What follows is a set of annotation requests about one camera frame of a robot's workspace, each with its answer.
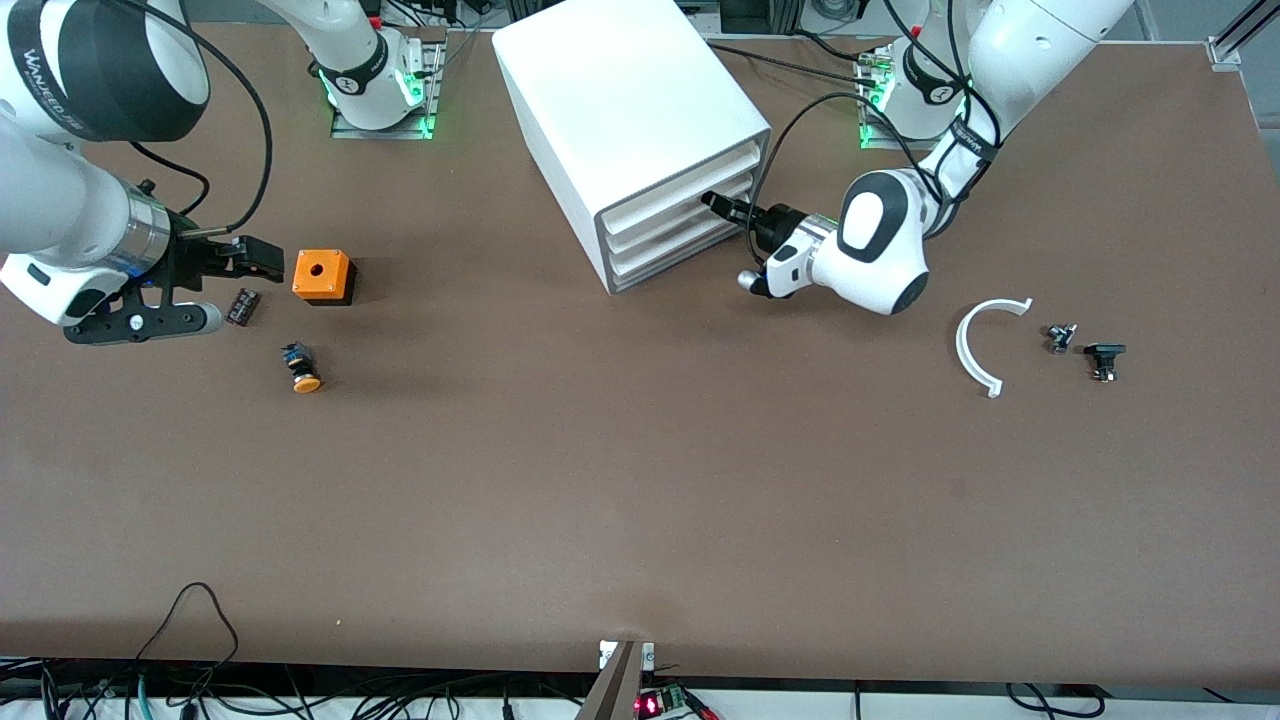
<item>black base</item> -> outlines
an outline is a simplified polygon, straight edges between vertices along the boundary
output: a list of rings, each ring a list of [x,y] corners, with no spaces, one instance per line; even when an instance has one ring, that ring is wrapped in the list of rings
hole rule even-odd
[[[360,274],[360,269],[356,268],[356,263],[352,261],[347,268],[347,284],[342,288],[342,300],[307,300],[307,305],[315,305],[316,307],[324,307],[326,305],[340,305],[348,306],[356,300],[356,275]]]

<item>green led light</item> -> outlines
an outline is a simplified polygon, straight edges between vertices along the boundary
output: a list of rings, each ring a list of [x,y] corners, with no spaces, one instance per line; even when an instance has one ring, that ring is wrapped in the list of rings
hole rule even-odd
[[[417,119],[417,132],[422,135],[422,140],[431,140],[435,137],[435,115],[428,118]]]
[[[422,101],[422,81],[396,70],[396,83],[401,86],[401,92],[404,94],[406,102],[417,105]]]
[[[324,86],[325,99],[329,100],[330,105],[333,105],[334,108],[337,108],[338,106],[338,101],[333,99],[333,86],[329,85],[329,81],[325,79],[324,76],[320,76],[320,85]]]

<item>small black component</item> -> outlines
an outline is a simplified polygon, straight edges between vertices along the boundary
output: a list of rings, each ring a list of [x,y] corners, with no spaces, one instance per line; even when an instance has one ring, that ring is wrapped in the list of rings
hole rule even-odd
[[[27,264],[27,274],[35,278],[36,282],[38,282],[45,287],[49,287],[49,283],[52,281],[52,278],[50,278],[47,274],[45,274],[44,270],[37,268],[35,263]]]
[[[1044,332],[1048,336],[1048,351],[1053,355],[1062,355],[1066,352],[1066,347],[1071,345],[1071,338],[1075,337],[1075,323],[1069,325],[1050,325]]]
[[[1110,383],[1116,379],[1116,355],[1120,355],[1126,348],[1119,342],[1096,342],[1084,348],[1085,355],[1092,355],[1093,361],[1097,364],[1097,369],[1093,370],[1093,378],[1102,383]]]
[[[83,318],[97,307],[105,299],[106,293],[101,290],[82,290],[76,293],[70,305],[67,306],[67,315],[70,318]]]
[[[248,324],[248,319],[253,316],[253,310],[257,307],[260,300],[262,300],[261,292],[242,287],[236,296],[236,301],[227,310],[227,322],[243,328]]]
[[[721,218],[744,228],[748,225],[746,211],[750,208],[748,202],[726,197],[718,192],[704,192],[701,201]],[[755,231],[755,243],[760,246],[760,250],[772,254],[787,242],[791,233],[808,217],[805,213],[781,202],[768,210],[756,208],[750,222],[751,229]]]

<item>cable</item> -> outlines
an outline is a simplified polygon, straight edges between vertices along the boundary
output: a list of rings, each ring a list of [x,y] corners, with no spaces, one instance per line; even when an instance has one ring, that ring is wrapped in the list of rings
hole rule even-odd
[[[1220,701],[1222,701],[1222,702],[1231,702],[1231,703],[1234,703],[1234,702],[1235,702],[1234,700],[1231,700],[1231,698],[1226,697],[1225,694],[1222,694],[1222,693],[1220,693],[1220,692],[1215,692],[1215,691],[1212,691],[1212,689],[1210,689],[1210,688],[1201,688],[1201,689],[1202,689],[1202,691],[1204,691],[1204,692],[1207,692],[1208,694],[1211,694],[1211,696],[1216,697],[1217,700],[1220,700]]]
[[[157,20],[168,24],[169,27],[177,29],[182,35],[184,35],[188,38],[191,38],[196,45],[200,45],[206,53],[209,53],[219,63],[221,63],[223,67],[225,67],[229,73],[232,73],[232,76],[236,77],[236,79],[241,83],[241,86],[244,87],[244,91],[248,94],[250,100],[253,101],[253,106],[257,108],[257,115],[262,120],[262,176],[261,176],[261,178],[257,182],[257,191],[253,193],[252,202],[250,202],[250,206],[244,211],[244,214],[241,215],[236,222],[233,222],[230,224],[227,224],[227,225],[223,225],[223,227],[218,227],[218,228],[205,228],[205,229],[198,229],[198,231],[188,231],[188,232],[182,233],[182,234],[183,234],[183,237],[214,237],[214,236],[219,236],[219,234],[230,234],[230,233],[236,232],[237,229],[239,229],[241,227],[243,227],[244,223],[247,223],[250,220],[250,218],[253,217],[253,213],[257,213],[259,205],[262,204],[262,196],[266,195],[266,184],[271,179],[271,159],[273,159],[271,119],[266,115],[266,105],[262,104],[262,97],[257,94],[257,90],[253,87],[253,83],[251,83],[248,81],[248,78],[236,65],[236,63],[233,63],[230,58],[228,58],[225,54],[223,54],[221,50],[219,50],[216,46],[214,46],[212,42],[209,42],[207,40],[205,40],[196,31],[191,29],[189,27],[187,27],[182,22],[175,20],[168,13],[157,9],[154,5],[147,5],[147,4],[141,3],[138,0],[115,0],[115,1],[119,3],[120,5],[125,5],[128,8],[133,8],[134,10],[137,10],[140,13],[150,14],[151,17],[156,18]]]
[[[690,692],[689,688],[681,684],[680,689],[685,692],[685,705],[687,705],[690,710],[690,712],[681,715],[681,717],[685,717],[686,715],[694,715],[695,717],[698,717],[698,720],[721,720],[719,715],[717,715],[714,710],[708,707],[707,703],[701,701],[701,698]]]
[[[716,42],[708,42],[707,46],[710,47],[712,50],[719,50],[721,53],[731,53],[733,55],[741,55],[744,58],[750,58],[753,60],[759,60],[762,63],[769,63],[771,65],[778,65],[780,68],[788,68],[788,69],[792,69],[792,70],[796,70],[796,72],[809,73],[812,76],[819,76],[819,77],[826,77],[826,78],[831,78],[831,79],[838,79],[841,82],[849,82],[849,83],[852,83],[852,85],[861,85],[864,87],[872,87],[872,86],[876,85],[876,81],[873,81],[870,78],[858,78],[858,77],[854,77],[854,76],[844,76],[844,74],[840,74],[840,73],[832,73],[832,72],[827,72],[827,70],[819,70],[818,68],[810,68],[810,67],[806,67],[806,65],[797,65],[795,63],[788,63],[786,60],[778,60],[777,58],[769,58],[768,55],[760,55],[758,53],[751,53],[750,50],[739,50],[737,47],[730,47],[727,45],[718,45]]]
[[[918,37],[915,37],[915,33],[913,33],[911,29],[906,27],[906,23],[902,22],[902,17],[897,14],[897,10],[893,8],[893,1],[892,0],[884,0],[884,9],[888,10],[888,15],[890,15],[890,18],[893,19],[893,24],[897,26],[899,32],[901,32],[902,36],[911,44],[911,47],[914,47],[918,53],[920,53],[922,55],[924,55],[925,58],[928,58],[952,82],[955,82],[956,85],[961,86],[964,88],[965,97],[972,97],[979,105],[982,105],[982,109],[986,110],[987,114],[991,117],[991,124],[992,124],[992,128],[995,129],[996,142],[993,142],[992,145],[995,145],[996,147],[1004,146],[1005,137],[1004,137],[1004,132],[1001,132],[1001,129],[1000,129],[1000,118],[996,117],[996,111],[991,109],[991,105],[987,102],[987,99],[983,97],[977,90],[973,90],[973,87],[970,87],[968,78],[960,76],[957,73],[957,70],[952,70],[950,67],[947,67],[946,63],[943,63],[942,60],[940,60],[938,56],[934,55],[932,50],[929,50],[928,47],[925,47],[924,44],[920,42],[920,40]],[[952,47],[952,50],[955,50],[956,55],[959,55],[957,45],[955,44],[954,37],[955,37],[955,33],[952,32],[952,41],[951,41],[952,45],[951,45],[951,47]]]
[[[298,702],[302,703],[302,710],[307,712],[307,720],[316,720],[316,716],[311,712],[311,707],[307,705],[307,698],[302,697],[302,691],[298,689],[298,683],[293,679],[293,671],[289,666],[284,666],[284,674],[289,676],[289,684],[293,685],[293,694],[298,696]]]
[[[1027,687],[1029,691],[1032,691],[1032,694],[1036,696],[1036,700],[1039,701],[1039,705],[1032,705],[1019,698],[1016,694],[1014,694],[1014,685]],[[1107,701],[1102,696],[1097,696],[1094,698],[1098,701],[1098,706],[1096,708],[1088,712],[1076,712],[1073,710],[1062,710],[1061,707],[1053,707],[1052,705],[1048,703],[1048,700],[1044,698],[1044,693],[1042,693],[1039,688],[1037,688],[1032,683],[1005,683],[1005,692],[1009,693],[1009,700],[1014,701],[1014,703],[1018,707],[1021,707],[1023,710],[1030,710],[1032,712],[1043,712],[1048,717],[1048,720],[1056,720],[1059,715],[1061,715],[1062,717],[1078,717],[1082,720],[1089,720],[1107,711]]]
[[[133,0],[124,0],[124,1],[132,3]],[[142,643],[142,648],[140,648],[138,653],[133,656],[134,665],[137,665],[138,661],[142,660],[142,656],[146,655],[147,650],[150,650],[151,646],[157,639],[160,639],[160,635],[163,635],[164,632],[169,629],[169,623],[173,621],[174,614],[178,612],[178,603],[182,602],[182,598],[186,597],[187,592],[191,591],[192,588],[200,588],[205,591],[206,594],[209,594],[209,600],[212,601],[214,603],[214,612],[218,614],[218,619],[221,620],[223,626],[227,628],[227,633],[230,634],[232,637],[232,651],[227,653],[227,657],[214,664],[214,667],[225,665],[227,662],[230,661],[230,659],[236,657],[236,652],[239,651],[239,634],[236,633],[236,626],[232,625],[232,621],[227,619],[227,614],[223,611],[223,603],[218,601],[218,593],[214,592],[214,588],[209,587],[207,583],[196,580],[193,583],[187,583],[186,585],[182,587],[180,591],[178,591],[177,597],[173,598],[173,605],[169,606],[169,612],[166,612],[164,620],[160,621],[160,626],[156,628],[154,633],[151,633],[151,637],[147,638],[147,642]]]
[[[170,170],[173,170],[175,173],[182,173],[182,174],[187,176],[188,178],[195,178],[197,182],[200,182],[200,195],[197,195],[196,199],[191,201],[191,205],[187,205],[186,208],[183,208],[182,210],[179,210],[178,211],[179,215],[186,217],[187,213],[191,213],[196,208],[200,208],[200,204],[204,202],[206,197],[209,197],[209,178],[206,178],[205,176],[197,173],[196,170],[192,170],[191,168],[188,168],[186,165],[179,165],[178,163],[174,163],[173,160],[169,160],[168,158],[163,158],[160,155],[156,155],[154,151],[151,151],[150,149],[145,147],[140,142],[129,142],[129,147],[133,147],[134,150],[137,150],[138,152],[141,152],[146,159],[148,159],[148,160],[151,160],[154,163],[159,163],[160,165],[164,165],[165,168],[169,168]]]
[[[404,5],[397,3],[396,0],[387,0],[387,4],[390,5],[392,8],[396,8],[397,10],[399,10],[406,18],[408,18],[410,20],[412,20],[413,24],[416,24],[417,27],[425,27],[426,26],[426,23],[422,22],[422,18],[420,18],[417,15],[417,13],[413,12],[412,9],[406,8]]]
[[[147,700],[147,683],[138,675],[138,707],[142,708],[142,720],[155,720],[151,717],[151,702]]]
[[[462,26],[463,29],[466,29],[467,26],[462,20],[457,20],[457,23],[460,26]],[[458,45],[458,49],[454,50],[452,54],[449,54],[448,58],[444,59],[444,64],[442,64],[439,69],[433,70],[430,73],[426,73],[425,77],[434,77],[434,76],[438,76],[438,74],[443,73],[444,68],[448,68],[449,63],[452,63],[458,55],[461,55],[462,51],[466,50],[467,45],[470,45],[472,40],[475,40],[476,33],[480,32],[480,28],[483,26],[484,26],[484,15],[481,14],[479,18],[476,18],[475,27],[472,27],[471,31],[467,32],[467,37],[462,41],[462,45]]]
[[[773,143],[773,150],[769,151],[769,156],[764,161],[764,168],[760,170],[760,179],[759,182],[755,183],[755,190],[751,191],[751,201],[750,205],[748,205],[746,210],[746,233],[745,233],[746,247],[748,250],[751,251],[751,256],[755,258],[755,261],[762,266],[764,265],[764,260],[759,256],[759,254],[755,252],[755,245],[751,242],[751,222],[755,215],[755,208],[759,204],[760,191],[764,190],[764,181],[768,179],[769,169],[773,167],[773,159],[777,156],[778,150],[782,147],[782,142],[786,141],[787,135],[791,132],[791,128],[794,128],[795,124],[800,122],[800,118],[803,118],[805,113],[813,110],[814,108],[822,105],[823,102],[827,102],[828,100],[835,100],[837,97],[849,97],[850,100],[859,102],[884,124],[884,127],[893,136],[893,140],[897,142],[899,147],[902,149],[902,152],[906,155],[908,161],[911,164],[911,168],[920,177],[920,182],[924,184],[924,190],[928,191],[929,196],[933,197],[940,205],[942,204],[941,186],[936,184],[938,182],[937,178],[931,176],[924,168],[920,167],[920,163],[916,161],[914,155],[911,155],[911,149],[906,143],[906,140],[897,132],[897,128],[893,127],[893,123],[891,123],[890,119],[884,117],[884,113],[882,113],[879,108],[877,108],[870,100],[863,97],[861,95],[855,95],[852,92],[828,92],[827,95],[823,95],[817,100],[813,100],[804,108],[801,108],[800,111],[796,113],[794,118],[791,118],[791,122],[788,122],[786,127],[782,128],[782,132],[778,135],[777,142]]]
[[[360,683],[356,683],[353,685],[348,685],[348,687],[346,687],[346,688],[343,688],[343,689],[340,689],[340,691],[338,691],[338,692],[335,692],[333,694],[325,696],[325,697],[323,697],[323,698],[320,698],[317,701],[307,702],[307,703],[305,703],[305,707],[311,707],[311,708],[319,707],[320,705],[324,705],[326,702],[330,702],[333,700],[337,700],[339,697],[346,696],[351,691],[355,691],[357,688],[364,688],[364,687],[370,685],[372,683],[379,683],[379,682],[384,682],[384,680],[399,680],[397,684],[403,685],[406,680],[410,680],[410,679],[421,679],[421,678],[429,678],[429,676],[433,676],[433,674],[431,673],[406,673],[406,674],[399,674],[399,675],[381,675],[381,676],[378,676],[378,678],[370,678],[367,680],[361,680]],[[452,680],[452,683],[461,683],[463,680],[470,680],[470,679],[471,678],[465,678],[462,680]],[[293,707],[293,706],[285,703],[284,701],[282,701],[279,697],[276,697],[276,696],[274,696],[271,693],[260,691],[260,689],[257,689],[257,688],[255,688],[252,685],[242,685],[242,684],[234,684],[234,683],[210,683],[207,687],[209,688],[227,688],[227,689],[234,689],[234,691],[242,691],[242,692],[243,691],[248,691],[248,692],[256,693],[256,694],[259,694],[259,696],[261,696],[261,697],[264,697],[266,700],[274,701],[276,705],[279,705],[283,708],[283,710],[255,710],[255,708],[251,708],[251,707],[239,707],[239,706],[232,705],[230,702],[228,702],[224,698],[219,697],[216,693],[212,693],[212,692],[209,693],[209,696],[215,702],[218,702],[219,705],[221,705],[227,710],[230,710],[232,712],[239,712],[242,715],[251,715],[251,716],[256,716],[256,717],[275,717],[275,716],[280,716],[280,715],[298,715],[300,717],[302,717],[301,711],[303,710],[303,707]],[[430,689],[442,689],[444,687],[449,687],[449,683],[445,683],[444,685],[434,685],[433,688],[428,688],[428,689],[429,691]]]
[[[854,55],[851,53],[841,53],[840,50],[836,50],[835,47],[828,45],[827,41],[822,38],[822,36],[819,36],[815,32],[809,32],[803,27],[797,27],[795,33],[799,35],[800,37],[808,37],[809,40],[817,42],[818,47],[822,47],[828,55],[833,58],[840,58],[841,60],[847,60],[850,63],[858,61],[858,55]]]
[[[401,1],[401,0],[394,0],[394,4],[399,4],[399,1]],[[433,18],[440,18],[442,20],[445,20],[445,22],[451,22],[451,23],[458,23],[458,24],[460,24],[461,27],[463,27],[463,28],[466,28],[466,27],[467,27],[467,23],[465,23],[465,22],[460,20],[460,19],[458,19],[457,17],[453,17],[453,18],[451,18],[449,15],[445,15],[444,13],[439,13],[439,12],[436,12],[436,10],[433,10],[433,9],[430,9],[430,8],[420,8],[420,6],[419,6],[419,4],[421,3],[421,0],[403,0],[403,3],[404,3],[406,5],[408,5],[408,6],[411,8],[411,10],[412,10],[413,13],[416,13],[416,14],[419,14],[419,15],[430,15],[430,17],[433,17]],[[486,9],[486,10],[484,12],[484,13],[476,13],[476,14],[477,14],[477,15],[480,15],[480,17],[483,17],[483,15],[486,15],[486,14],[489,14],[489,12],[490,12],[492,9],[493,9],[493,8],[490,6],[490,8],[489,8],[489,9]]]
[[[45,711],[45,720],[60,720],[58,716],[58,684],[49,674],[49,665],[40,661],[40,703]]]
[[[576,697],[573,697],[573,696],[571,696],[571,694],[568,694],[566,692],[561,692],[559,689],[553,688],[552,685],[549,685],[547,683],[541,683],[540,682],[540,683],[538,683],[538,687],[543,688],[544,691],[550,692],[552,694],[559,696],[561,698],[567,700],[567,701],[572,702],[573,705],[576,705],[579,707],[582,706],[582,701],[577,700]]]

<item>metal bracket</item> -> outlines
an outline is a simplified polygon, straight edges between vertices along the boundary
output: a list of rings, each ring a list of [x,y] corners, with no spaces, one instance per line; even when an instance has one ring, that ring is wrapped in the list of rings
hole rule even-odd
[[[435,136],[435,114],[440,108],[445,40],[408,38],[410,61],[406,79],[411,92],[422,94],[422,102],[404,115],[404,119],[389,128],[361,129],[348,123],[334,108],[329,136],[355,140],[431,140]]]
[[[586,693],[576,720],[634,720],[643,673],[653,669],[653,643],[602,642],[600,676]]]
[[[609,662],[609,659],[613,657],[613,651],[616,651],[617,647],[618,641],[600,641],[600,670],[604,670],[604,666]],[[653,673],[653,643],[641,643],[640,653],[640,669],[645,673]]]
[[[1253,0],[1222,32],[1208,38],[1208,60],[1216,73],[1240,69],[1240,47],[1280,15],[1280,0]]]
[[[1222,49],[1217,44],[1216,37],[1210,37],[1204,42],[1204,50],[1208,51],[1208,63],[1213,68],[1215,73],[1238,73],[1240,72],[1240,51],[1231,50],[1225,55],[1221,54]]]

